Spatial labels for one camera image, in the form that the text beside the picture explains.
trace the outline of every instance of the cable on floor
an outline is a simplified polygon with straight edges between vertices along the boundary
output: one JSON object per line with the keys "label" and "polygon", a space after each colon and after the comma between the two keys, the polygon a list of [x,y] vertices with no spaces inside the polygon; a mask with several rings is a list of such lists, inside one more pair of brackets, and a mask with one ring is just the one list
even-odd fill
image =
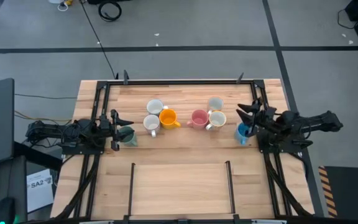
{"label": "cable on floor", "polygon": [[99,39],[99,37],[98,37],[98,34],[96,33],[96,31],[95,31],[95,29],[94,29],[94,27],[93,27],[93,25],[92,25],[92,22],[91,22],[91,20],[90,20],[90,18],[89,18],[89,16],[88,16],[88,13],[86,13],[86,10],[85,10],[85,7],[84,7],[84,3],[83,3],[81,0],[80,0],[80,3],[81,3],[81,6],[82,6],[82,9],[84,10],[85,16],[86,16],[86,18],[87,18],[89,24],[91,25],[91,28],[92,28],[92,30],[93,30],[93,33],[94,33],[96,39],[98,40],[98,44],[100,45],[100,47],[101,47],[101,49],[102,49],[102,51],[103,51],[104,58],[106,59],[107,63],[109,64],[109,67],[110,67],[112,76],[115,78],[115,77],[116,77],[116,74],[114,73],[114,70],[112,69],[112,66],[111,66],[111,64],[110,64],[110,61],[109,61],[109,59],[107,58],[106,52],[104,51],[104,47],[103,47],[103,45],[102,45],[102,42],[100,41],[100,39]]}
{"label": "cable on floor", "polygon": [[55,146],[57,146],[57,145],[58,145],[58,143],[57,143],[57,144],[50,145],[50,146],[44,146],[44,145],[41,145],[41,144],[33,144],[30,148],[33,148],[34,146],[38,146],[38,147],[42,147],[42,148],[49,149],[49,148],[55,147]]}
{"label": "cable on floor", "polygon": [[15,93],[15,95],[16,95],[16,96],[24,96],[24,97],[43,98],[43,99],[50,99],[50,100],[77,99],[77,97],[49,97],[49,96],[37,96],[37,95],[18,94],[18,93]]}
{"label": "cable on floor", "polygon": [[[106,4],[112,4],[113,6],[116,6],[118,8],[118,15],[116,17],[109,16],[109,14],[107,14],[107,12],[102,13],[102,8]],[[98,7],[98,13],[99,13],[100,18],[102,18],[102,20],[104,20],[106,22],[114,22],[118,18],[121,17],[122,9],[121,9],[121,6],[116,1],[108,0],[108,1],[103,1],[102,3],[100,3],[100,5]]]}
{"label": "cable on floor", "polygon": [[340,26],[343,27],[343,28],[346,28],[346,29],[354,29],[354,28],[358,25],[358,21],[354,24],[353,27],[347,27],[347,26],[345,26],[345,25],[342,25],[342,24],[339,22],[339,14],[340,14],[342,11],[345,11],[345,9],[339,10],[338,15],[337,15],[337,21],[336,21],[336,22],[338,23],[338,25],[340,25]]}
{"label": "cable on floor", "polygon": [[57,125],[60,125],[58,124],[58,122],[67,122],[67,124],[71,121],[71,119],[49,119],[49,118],[32,118],[30,116],[27,116],[17,110],[15,110],[15,117],[18,117],[18,118],[22,118],[22,119],[31,119],[31,120],[34,120],[34,121],[53,121],[55,124]]}

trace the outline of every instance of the wooden table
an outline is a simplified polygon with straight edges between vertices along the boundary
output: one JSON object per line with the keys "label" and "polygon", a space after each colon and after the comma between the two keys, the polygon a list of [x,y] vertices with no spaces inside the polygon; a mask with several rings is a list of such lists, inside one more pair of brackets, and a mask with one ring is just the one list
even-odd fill
{"label": "wooden table", "polygon": [[[78,93],[73,119],[90,118],[96,80],[82,81]],[[287,110],[283,88],[279,79],[265,80],[265,89],[270,106],[278,112]],[[206,102],[211,96],[224,100],[227,123],[219,132],[197,131],[186,127],[191,112],[206,110]],[[142,122],[147,115],[146,104],[158,98],[174,109],[182,128],[164,130],[156,138],[145,131]],[[101,113],[103,94],[99,102]],[[131,163],[152,164],[219,164],[230,161],[236,213],[240,218],[273,218],[272,203],[263,155],[259,152],[256,137],[248,140],[246,147],[234,140],[234,130],[239,124],[235,109],[238,103],[251,104],[252,94],[246,85],[147,85],[113,86],[110,90],[108,111],[116,109],[121,119],[135,122],[139,147],[125,147],[114,152],[107,140],[105,153],[101,156],[92,212],[93,220],[122,220],[127,215]],[[288,188],[304,208],[313,213],[313,205],[305,179],[303,164],[281,154],[282,166]],[[52,217],[58,215],[70,201],[78,188],[83,156],[69,160],[60,173]],[[278,187],[280,212],[284,206]],[[86,199],[83,197],[81,215],[85,214]],[[192,214],[192,215],[133,215],[131,219],[232,219],[231,214]]]}

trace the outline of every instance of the black clamp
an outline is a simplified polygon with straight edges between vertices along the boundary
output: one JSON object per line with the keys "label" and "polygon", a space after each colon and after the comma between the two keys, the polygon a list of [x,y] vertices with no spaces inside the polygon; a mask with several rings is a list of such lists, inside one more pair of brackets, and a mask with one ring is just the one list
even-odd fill
{"label": "black clamp", "polygon": [[178,224],[188,224],[189,220],[178,220]]}
{"label": "black clamp", "polygon": [[124,215],[124,218],[122,219],[122,224],[129,224],[129,215]]}
{"label": "black clamp", "polygon": [[234,224],[240,224],[240,216],[238,214],[233,215]]}
{"label": "black clamp", "polygon": [[259,87],[261,89],[265,88],[265,81],[264,80],[254,80],[255,87]]}
{"label": "black clamp", "polygon": [[101,90],[107,86],[107,81],[98,81],[96,84],[96,90]]}
{"label": "black clamp", "polygon": [[[119,79],[119,74],[114,77],[115,80]],[[124,70],[124,85],[128,85],[129,75],[127,73],[127,70]]]}
{"label": "black clamp", "polygon": [[241,84],[242,77],[244,76],[244,72],[241,73],[240,77],[237,79],[236,84]]}

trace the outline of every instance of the mug handle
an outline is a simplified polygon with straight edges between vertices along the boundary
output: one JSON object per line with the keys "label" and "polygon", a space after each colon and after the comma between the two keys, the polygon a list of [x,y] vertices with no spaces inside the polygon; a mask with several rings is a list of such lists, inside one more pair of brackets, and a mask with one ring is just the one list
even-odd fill
{"label": "mug handle", "polygon": [[205,129],[207,129],[208,131],[210,131],[210,130],[212,130],[212,127],[213,127],[213,125],[212,125],[212,124],[209,124],[209,125],[207,125],[207,126],[205,127]]}
{"label": "mug handle", "polygon": [[177,128],[180,128],[180,127],[181,127],[181,124],[180,124],[178,121],[175,121],[175,122],[174,122],[174,125],[175,125]]}

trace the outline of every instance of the white object on floor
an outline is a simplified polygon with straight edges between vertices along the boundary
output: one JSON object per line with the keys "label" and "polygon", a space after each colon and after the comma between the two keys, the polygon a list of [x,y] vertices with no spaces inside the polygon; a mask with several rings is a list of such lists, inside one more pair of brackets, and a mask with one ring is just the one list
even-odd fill
{"label": "white object on floor", "polygon": [[52,3],[52,4],[60,4],[62,3],[64,0],[48,0],[49,3]]}
{"label": "white object on floor", "polygon": [[27,176],[27,212],[53,203],[52,184],[49,169]]}
{"label": "white object on floor", "polygon": [[63,5],[59,4],[57,6],[57,10],[59,10],[60,12],[65,12],[67,11],[67,9],[68,9],[68,5],[65,2],[63,3]]}

